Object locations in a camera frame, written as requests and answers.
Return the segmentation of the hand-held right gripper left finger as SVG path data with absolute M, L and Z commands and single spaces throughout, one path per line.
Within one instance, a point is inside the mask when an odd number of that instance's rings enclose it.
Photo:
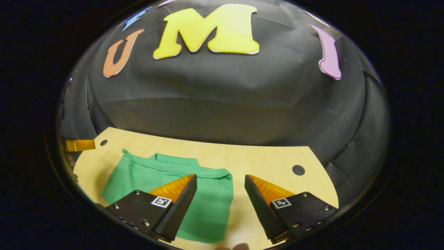
M 197 187 L 197 175 L 190 174 L 149 192 L 133 190 L 105 209 L 133 229 L 171 243 Z

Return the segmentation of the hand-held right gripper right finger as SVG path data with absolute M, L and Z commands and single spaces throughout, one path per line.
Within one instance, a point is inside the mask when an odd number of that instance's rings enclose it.
M 245 190 L 272 244 L 304 238 L 338 211 L 308 191 L 295 194 L 251 174 Z

